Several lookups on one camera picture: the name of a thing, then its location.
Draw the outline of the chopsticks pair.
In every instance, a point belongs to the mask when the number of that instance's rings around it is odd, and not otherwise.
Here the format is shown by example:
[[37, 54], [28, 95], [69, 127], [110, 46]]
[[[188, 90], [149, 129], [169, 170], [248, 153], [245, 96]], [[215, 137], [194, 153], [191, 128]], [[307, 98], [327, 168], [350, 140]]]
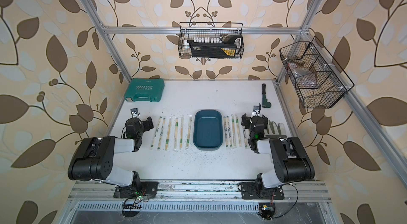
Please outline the chopsticks pair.
[[235, 125], [236, 125], [236, 136], [237, 136], [238, 146], [239, 146], [239, 147], [242, 147], [241, 133], [240, 133], [240, 124], [239, 124], [238, 115], [235, 115]]
[[231, 148], [230, 137], [229, 137], [229, 126], [228, 126], [228, 119], [227, 117], [223, 117], [223, 124], [224, 124], [224, 135], [225, 135], [225, 142], [226, 148]]
[[159, 137], [159, 142], [158, 142], [158, 147], [157, 150], [161, 150], [161, 144], [162, 144], [162, 138], [163, 138], [163, 133], [164, 133], [164, 126], [166, 122], [166, 117], [163, 118], [162, 125], [161, 125], [161, 131], [160, 131], [160, 137]]
[[233, 148], [237, 148], [236, 145], [236, 133], [235, 133], [235, 115], [231, 115], [231, 121], [232, 121], [232, 142], [233, 142]]
[[180, 122], [180, 142], [179, 142], [179, 150], [182, 150], [182, 146], [183, 146], [183, 125], [184, 125], [184, 116], [181, 117], [181, 122]]
[[172, 116], [169, 117], [168, 120], [168, 127], [167, 127], [167, 134], [166, 134], [166, 140], [165, 140], [165, 151], [168, 151], [169, 148], [169, 140], [170, 140], [170, 133], [171, 133], [171, 124], [172, 124]]
[[244, 138], [245, 148], [248, 148], [249, 143], [248, 143], [248, 138], [247, 138], [247, 130], [246, 130], [245, 126], [242, 126], [242, 131], [243, 131], [243, 138]]
[[176, 117], [175, 131], [174, 131], [174, 151], [177, 151], [178, 147], [178, 127], [179, 127], [179, 118]]
[[152, 140], [152, 143], [151, 143], [151, 147], [150, 147], [151, 150], [154, 149], [155, 140], [158, 138], [159, 129], [160, 129], [160, 126], [162, 125], [162, 120], [163, 119], [165, 119], [165, 118], [160, 116], [159, 123], [158, 123], [158, 126], [157, 126], [156, 130], [155, 130], [154, 137], [153, 137], [153, 140]]
[[185, 145], [185, 149], [189, 149], [190, 145], [190, 135], [191, 135], [191, 126], [192, 126], [192, 115], [189, 115], [188, 120], [188, 130], [187, 130], [187, 142]]

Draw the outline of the teal plastic storage box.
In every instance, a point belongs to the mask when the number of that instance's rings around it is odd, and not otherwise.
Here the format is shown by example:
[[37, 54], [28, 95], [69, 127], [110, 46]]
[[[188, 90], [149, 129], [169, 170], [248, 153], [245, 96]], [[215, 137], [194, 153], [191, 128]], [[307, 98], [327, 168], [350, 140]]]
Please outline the teal plastic storage box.
[[215, 151], [223, 144], [223, 120], [217, 110], [200, 110], [194, 120], [194, 145], [201, 151]]

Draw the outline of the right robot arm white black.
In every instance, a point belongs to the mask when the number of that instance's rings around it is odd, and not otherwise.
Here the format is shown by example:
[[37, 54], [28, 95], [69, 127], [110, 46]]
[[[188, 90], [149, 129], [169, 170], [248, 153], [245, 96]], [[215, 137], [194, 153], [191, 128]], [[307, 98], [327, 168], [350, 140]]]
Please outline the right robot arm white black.
[[270, 171], [257, 176], [256, 190], [274, 189], [287, 183], [313, 180], [315, 169], [300, 139], [266, 135], [267, 122], [268, 118], [265, 116], [242, 116], [241, 125], [249, 131], [250, 149], [256, 154], [269, 155], [273, 164]]

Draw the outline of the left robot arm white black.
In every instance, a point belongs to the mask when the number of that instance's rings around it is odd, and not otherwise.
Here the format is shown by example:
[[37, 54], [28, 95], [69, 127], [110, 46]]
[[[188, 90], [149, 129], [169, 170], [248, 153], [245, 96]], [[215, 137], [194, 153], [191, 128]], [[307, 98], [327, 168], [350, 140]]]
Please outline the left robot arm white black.
[[106, 136], [83, 139], [68, 167], [68, 178], [72, 181], [95, 180], [120, 188], [140, 190], [139, 174], [117, 166], [114, 155], [139, 151], [144, 133], [153, 128], [151, 117], [144, 121], [133, 117], [126, 121], [121, 138]]

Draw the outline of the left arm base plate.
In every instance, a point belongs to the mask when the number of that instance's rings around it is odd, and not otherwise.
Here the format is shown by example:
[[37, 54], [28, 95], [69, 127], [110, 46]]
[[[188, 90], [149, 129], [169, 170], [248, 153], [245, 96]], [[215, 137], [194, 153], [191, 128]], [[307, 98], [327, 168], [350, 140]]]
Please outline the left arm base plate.
[[147, 200], [154, 198], [158, 192], [159, 183], [156, 181], [140, 182], [135, 186], [116, 187], [113, 197], [116, 199], [138, 199]]

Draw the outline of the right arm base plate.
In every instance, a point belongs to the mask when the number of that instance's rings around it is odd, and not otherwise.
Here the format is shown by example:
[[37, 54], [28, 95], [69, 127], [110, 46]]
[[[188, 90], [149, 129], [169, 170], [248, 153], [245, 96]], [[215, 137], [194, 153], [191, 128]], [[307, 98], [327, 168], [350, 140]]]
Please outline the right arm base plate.
[[237, 185], [243, 200], [283, 200], [283, 189], [280, 187], [267, 189], [258, 182], [240, 182]]

